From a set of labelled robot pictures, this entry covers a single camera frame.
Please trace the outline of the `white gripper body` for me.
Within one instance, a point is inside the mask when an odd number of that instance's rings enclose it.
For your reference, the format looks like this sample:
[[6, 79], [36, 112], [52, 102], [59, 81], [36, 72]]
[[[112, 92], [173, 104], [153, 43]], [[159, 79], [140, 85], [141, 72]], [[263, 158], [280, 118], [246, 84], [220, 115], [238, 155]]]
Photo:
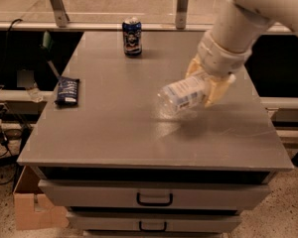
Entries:
[[210, 31], [206, 31], [198, 44], [197, 55], [202, 68], [209, 75], [227, 77], [242, 69], [251, 55], [251, 50], [247, 49], [242, 53], [227, 51], [216, 43]]

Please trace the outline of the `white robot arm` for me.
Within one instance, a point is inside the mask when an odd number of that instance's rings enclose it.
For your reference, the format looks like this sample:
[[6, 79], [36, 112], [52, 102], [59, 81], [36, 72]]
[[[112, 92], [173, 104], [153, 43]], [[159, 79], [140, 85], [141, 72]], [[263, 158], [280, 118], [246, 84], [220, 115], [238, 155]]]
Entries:
[[251, 55], [257, 39], [274, 23], [298, 37], [298, 0], [226, 0], [200, 40], [186, 76], [200, 72], [210, 86], [204, 104], [217, 103]]

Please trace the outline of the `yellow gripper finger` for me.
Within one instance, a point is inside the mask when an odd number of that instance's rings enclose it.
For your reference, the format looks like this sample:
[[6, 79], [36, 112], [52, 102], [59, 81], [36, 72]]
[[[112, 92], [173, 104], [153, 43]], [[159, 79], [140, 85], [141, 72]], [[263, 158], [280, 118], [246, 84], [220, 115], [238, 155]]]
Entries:
[[205, 100], [205, 106], [211, 107], [218, 103], [226, 94], [229, 87], [233, 84], [233, 75], [227, 77], [210, 76], [207, 79], [209, 93]]
[[194, 75], [198, 75], [198, 74], [204, 74], [204, 73], [205, 73], [205, 70], [201, 64], [200, 56], [195, 55], [191, 59], [189, 65], [188, 65], [185, 78], [188, 78], [188, 77], [194, 76]]

